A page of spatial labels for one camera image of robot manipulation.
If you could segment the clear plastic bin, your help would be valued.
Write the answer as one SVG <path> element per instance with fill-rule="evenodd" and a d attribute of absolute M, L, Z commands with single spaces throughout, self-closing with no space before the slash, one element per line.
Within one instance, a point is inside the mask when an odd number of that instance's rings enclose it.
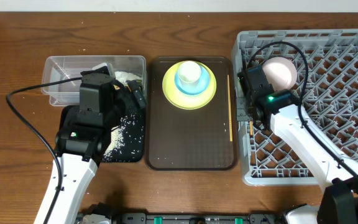
<path fill-rule="evenodd" d="M 141 55 L 70 55 L 51 56 L 44 66 L 43 83 L 51 83 L 80 77 L 80 72 L 91 70 L 101 63 L 111 63 L 114 71 L 136 74 L 142 78 L 142 88 L 147 86 L 146 60 Z M 79 80 L 46 86 L 42 93 L 50 97 L 52 106 L 77 105 L 80 101 Z"/>

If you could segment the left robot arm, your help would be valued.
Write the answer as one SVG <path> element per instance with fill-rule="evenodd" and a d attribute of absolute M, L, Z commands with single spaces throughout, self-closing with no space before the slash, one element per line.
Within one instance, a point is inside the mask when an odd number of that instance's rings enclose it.
<path fill-rule="evenodd" d="M 55 138 L 57 161 L 36 223 L 74 223 L 82 199 L 122 117 L 146 106 L 137 80 L 121 83 L 103 73 L 83 75 L 77 106 L 63 109 Z"/>

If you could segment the rice food waste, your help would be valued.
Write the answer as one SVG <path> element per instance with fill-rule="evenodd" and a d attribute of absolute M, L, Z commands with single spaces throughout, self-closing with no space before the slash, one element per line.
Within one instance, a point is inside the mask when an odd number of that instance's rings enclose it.
<path fill-rule="evenodd" d="M 112 128 L 111 143 L 103 162 L 138 162 L 144 153 L 145 118 L 142 113 L 125 115 Z"/>

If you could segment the grey dishwasher rack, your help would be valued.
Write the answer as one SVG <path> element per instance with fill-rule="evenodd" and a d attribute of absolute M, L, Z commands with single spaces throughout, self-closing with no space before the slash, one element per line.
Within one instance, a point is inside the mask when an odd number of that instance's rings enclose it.
<path fill-rule="evenodd" d="M 295 65 L 295 93 L 314 123 L 358 162 L 358 29 L 240 32 L 231 51 L 234 73 L 285 57 Z M 238 121 L 242 180 L 249 186 L 314 185 L 295 152 L 269 131 Z"/>

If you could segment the black plastic tray bin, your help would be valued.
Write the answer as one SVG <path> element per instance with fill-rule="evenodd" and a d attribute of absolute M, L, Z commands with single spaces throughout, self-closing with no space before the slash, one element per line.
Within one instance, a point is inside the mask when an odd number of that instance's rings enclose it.
<path fill-rule="evenodd" d="M 62 111 L 55 151 L 82 161 L 137 162 L 144 153 L 145 116 L 135 107 L 114 105 L 104 111 L 67 106 Z"/>

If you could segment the blue bowl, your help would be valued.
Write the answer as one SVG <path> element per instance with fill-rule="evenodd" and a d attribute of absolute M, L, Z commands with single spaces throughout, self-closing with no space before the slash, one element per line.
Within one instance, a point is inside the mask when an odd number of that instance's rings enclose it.
<path fill-rule="evenodd" d="M 176 87 L 184 94 L 187 95 L 198 95 L 205 91 L 207 87 L 209 86 L 209 73 L 208 71 L 200 65 L 201 69 L 201 75 L 200 78 L 197 81 L 197 84 L 195 86 L 183 86 L 182 82 L 180 81 L 180 78 L 178 76 L 178 72 L 175 74 L 175 85 Z"/>

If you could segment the yellow plate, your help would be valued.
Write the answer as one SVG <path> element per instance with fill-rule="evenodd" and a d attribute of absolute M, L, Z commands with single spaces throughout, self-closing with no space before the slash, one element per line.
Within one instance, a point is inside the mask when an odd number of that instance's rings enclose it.
<path fill-rule="evenodd" d="M 217 84 L 214 73 L 205 64 L 196 62 L 199 66 L 203 66 L 209 73 L 210 81 L 209 86 L 205 91 L 198 95 L 187 95 L 182 93 L 175 85 L 175 74 L 182 62 L 172 65 L 164 74 L 162 81 L 162 90 L 166 99 L 174 106 L 184 110 L 196 110 L 207 105 L 214 97 Z M 184 84 L 183 86 L 195 86 L 195 84 Z"/>

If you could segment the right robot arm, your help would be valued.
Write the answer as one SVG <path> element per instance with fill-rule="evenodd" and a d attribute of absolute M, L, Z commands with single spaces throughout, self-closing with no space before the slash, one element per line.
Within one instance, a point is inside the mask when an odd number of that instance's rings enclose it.
<path fill-rule="evenodd" d="M 303 205 L 286 214 L 285 223 L 358 223 L 358 162 L 342 152 L 306 114 L 290 90 L 248 91 L 244 107 L 288 144 L 323 192 L 318 207 Z"/>

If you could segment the white paper cup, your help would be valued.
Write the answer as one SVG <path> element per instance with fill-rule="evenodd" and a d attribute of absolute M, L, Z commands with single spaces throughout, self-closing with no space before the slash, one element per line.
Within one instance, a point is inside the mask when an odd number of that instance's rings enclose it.
<path fill-rule="evenodd" d="M 194 61 L 184 61 L 177 70 L 180 81 L 184 84 L 195 84 L 201 76 L 201 67 Z"/>

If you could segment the white bowl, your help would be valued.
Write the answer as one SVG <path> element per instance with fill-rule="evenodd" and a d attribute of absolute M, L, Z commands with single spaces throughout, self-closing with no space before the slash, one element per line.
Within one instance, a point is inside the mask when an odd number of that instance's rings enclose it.
<path fill-rule="evenodd" d="M 289 59 L 283 57 L 268 59 L 262 65 L 262 69 L 275 91 L 290 90 L 296 83 L 297 70 Z"/>

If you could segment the dark brown serving tray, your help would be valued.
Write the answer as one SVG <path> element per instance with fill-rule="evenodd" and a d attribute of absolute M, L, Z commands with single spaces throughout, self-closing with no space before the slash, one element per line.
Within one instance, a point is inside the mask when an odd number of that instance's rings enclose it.
<path fill-rule="evenodd" d="M 166 71 L 184 57 L 158 57 L 149 65 L 145 161 L 154 170 L 229 170 L 238 160 L 232 124 L 229 140 L 227 75 L 230 76 L 232 120 L 235 94 L 232 64 L 225 57 L 195 57 L 214 73 L 217 89 L 202 108 L 184 110 L 163 94 Z"/>

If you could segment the white tissue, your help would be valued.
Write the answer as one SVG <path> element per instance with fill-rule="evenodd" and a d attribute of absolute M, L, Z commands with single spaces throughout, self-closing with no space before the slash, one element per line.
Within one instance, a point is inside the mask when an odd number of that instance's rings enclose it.
<path fill-rule="evenodd" d="M 135 80 L 139 85 L 142 84 L 142 78 L 136 74 L 116 71 L 115 73 L 116 80 L 114 81 L 115 85 L 127 85 L 128 81 Z"/>

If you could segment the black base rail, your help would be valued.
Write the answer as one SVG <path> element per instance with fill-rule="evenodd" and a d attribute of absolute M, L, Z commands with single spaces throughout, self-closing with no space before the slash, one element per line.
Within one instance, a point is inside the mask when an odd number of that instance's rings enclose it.
<path fill-rule="evenodd" d="M 105 204 L 92 205 L 77 214 L 77 224 L 260 224 L 260 223 L 316 223 L 318 207 L 307 204 L 293 207 L 279 214 L 251 213 L 245 215 L 218 214 L 147 214 L 117 213 Z"/>

